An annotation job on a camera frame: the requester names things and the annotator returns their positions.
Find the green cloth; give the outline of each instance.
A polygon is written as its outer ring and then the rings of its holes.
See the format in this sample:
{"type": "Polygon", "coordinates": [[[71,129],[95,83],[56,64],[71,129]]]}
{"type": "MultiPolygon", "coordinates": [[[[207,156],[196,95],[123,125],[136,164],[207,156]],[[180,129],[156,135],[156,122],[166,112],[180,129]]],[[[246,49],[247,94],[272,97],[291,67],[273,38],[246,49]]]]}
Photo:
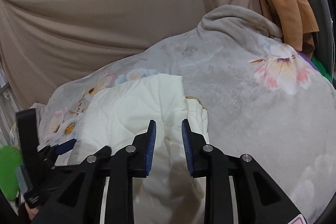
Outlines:
{"type": "Polygon", "coordinates": [[[329,82],[333,83],[333,79],[331,75],[327,72],[325,67],[321,64],[319,60],[317,60],[315,57],[311,59],[312,63],[317,67],[317,69],[320,71],[320,73],[328,79],[329,82]]]}
{"type": "Polygon", "coordinates": [[[4,196],[13,201],[19,191],[15,169],[22,165],[21,153],[11,145],[0,148],[0,188],[4,196]]]}

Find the floral print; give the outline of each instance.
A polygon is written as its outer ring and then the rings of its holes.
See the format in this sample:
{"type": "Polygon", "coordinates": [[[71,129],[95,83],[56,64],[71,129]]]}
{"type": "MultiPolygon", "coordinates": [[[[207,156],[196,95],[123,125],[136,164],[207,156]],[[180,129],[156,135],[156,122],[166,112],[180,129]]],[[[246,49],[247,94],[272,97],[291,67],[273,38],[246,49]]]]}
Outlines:
{"type": "Polygon", "coordinates": [[[294,95],[298,87],[308,89],[310,75],[315,73],[310,65],[289,45],[268,45],[263,58],[250,62],[260,65],[254,72],[258,83],[270,90],[281,89],[294,95]]]}
{"type": "Polygon", "coordinates": [[[70,123],[70,124],[66,127],[66,129],[64,130],[64,134],[65,134],[65,135],[69,135],[69,134],[73,131],[74,127],[75,127],[75,123],[74,123],[74,122],[70,123]]]}
{"type": "Polygon", "coordinates": [[[151,76],[154,74],[157,74],[156,69],[144,69],[144,68],[133,69],[126,75],[125,74],[119,75],[115,81],[115,85],[123,84],[130,80],[141,79],[143,77],[151,76]]]}
{"type": "Polygon", "coordinates": [[[107,73],[98,78],[97,82],[83,89],[82,97],[68,109],[56,111],[48,132],[44,136],[44,145],[61,144],[72,138],[77,138],[76,125],[83,117],[91,99],[101,90],[114,85],[122,84],[130,80],[140,79],[158,73],[155,69],[133,69],[126,74],[116,77],[112,73],[107,73]]]}

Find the pink flower print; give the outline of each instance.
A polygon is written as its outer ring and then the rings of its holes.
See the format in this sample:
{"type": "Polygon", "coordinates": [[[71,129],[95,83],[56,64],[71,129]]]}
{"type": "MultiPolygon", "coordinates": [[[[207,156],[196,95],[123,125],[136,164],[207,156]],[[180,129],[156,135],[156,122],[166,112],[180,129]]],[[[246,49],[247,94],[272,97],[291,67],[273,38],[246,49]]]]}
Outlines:
{"type": "Polygon", "coordinates": [[[64,114],[67,110],[59,110],[59,111],[56,111],[53,118],[51,119],[51,122],[49,124],[49,128],[48,128],[48,132],[49,133],[57,133],[60,125],[62,124],[63,122],[63,117],[64,117],[64,114]]]}
{"type": "Polygon", "coordinates": [[[254,72],[258,83],[263,83],[270,90],[281,89],[288,94],[295,94],[298,86],[310,87],[310,74],[314,73],[309,64],[289,45],[271,45],[266,49],[266,56],[250,62],[260,64],[254,72]]]}

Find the wrinkled fabric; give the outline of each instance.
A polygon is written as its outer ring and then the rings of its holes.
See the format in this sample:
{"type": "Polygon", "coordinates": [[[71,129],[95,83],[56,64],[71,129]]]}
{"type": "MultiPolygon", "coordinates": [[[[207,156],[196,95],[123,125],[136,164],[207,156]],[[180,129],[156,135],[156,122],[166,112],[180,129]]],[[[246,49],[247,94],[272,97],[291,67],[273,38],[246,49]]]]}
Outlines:
{"type": "MultiPolygon", "coordinates": [[[[109,83],[99,86],[107,88],[148,71],[182,75],[184,94],[208,110],[210,144],[228,155],[252,155],[313,223],[336,191],[336,91],[291,46],[280,43],[281,36],[256,12],[221,6],[194,30],[59,87],[45,107],[40,139],[56,112],[67,109],[64,123],[78,119],[83,94],[102,77],[109,83]]],[[[59,130],[56,134],[67,132],[59,130]]],[[[191,223],[187,203],[186,198],[160,223],[191,223]]],[[[152,204],[144,213],[134,206],[135,221],[155,223],[156,209],[152,204]]]]}
{"type": "Polygon", "coordinates": [[[314,13],[308,0],[260,0],[262,14],[282,28],[283,41],[311,58],[318,32],[314,13]]]}
{"type": "Polygon", "coordinates": [[[0,0],[0,57],[24,108],[60,85],[195,28],[212,9],[258,0],[0,0]]]}
{"type": "Polygon", "coordinates": [[[147,208],[155,204],[156,212],[150,217],[153,223],[180,223],[178,216],[176,221],[171,218],[179,207],[193,212],[186,223],[202,223],[206,179],[193,179],[186,166],[181,135],[186,118],[191,130],[208,140],[207,111],[196,99],[185,98],[181,76],[157,74],[106,88],[93,97],[78,125],[79,137],[68,163],[79,164],[105,145],[115,154],[145,133],[153,119],[152,169],[146,179],[133,180],[137,222],[148,223],[147,208]]]}

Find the metal screw head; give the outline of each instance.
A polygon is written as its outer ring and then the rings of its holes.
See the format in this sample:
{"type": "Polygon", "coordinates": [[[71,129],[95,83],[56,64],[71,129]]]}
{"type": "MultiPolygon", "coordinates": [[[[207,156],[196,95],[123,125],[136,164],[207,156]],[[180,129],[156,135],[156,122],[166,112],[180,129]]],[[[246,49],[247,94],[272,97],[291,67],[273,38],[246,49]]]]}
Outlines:
{"type": "Polygon", "coordinates": [[[204,145],[203,150],[205,152],[211,152],[213,150],[213,147],[211,145],[204,145]]]}
{"type": "Polygon", "coordinates": [[[249,154],[244,154],[241,157],[244,161],[249,162],[252,160],[252,157],[249,154]]]}
{"type": "Polygon", "coordinates": [[[88,163],[94,163],[97,160],[97,157],[95,155],[90,155],[86,158],[86,161],[88,163]]]}
{"type": "Polygon", "coordinates": [[[137,148],[136,148],[135,146],[133,146],[133,145],[129,145],[129,146],[126,147],[126,152],[128,152],[128,153],[132,153],[132,152],[134,152],[136,149],[137,149],[137,148]]]}

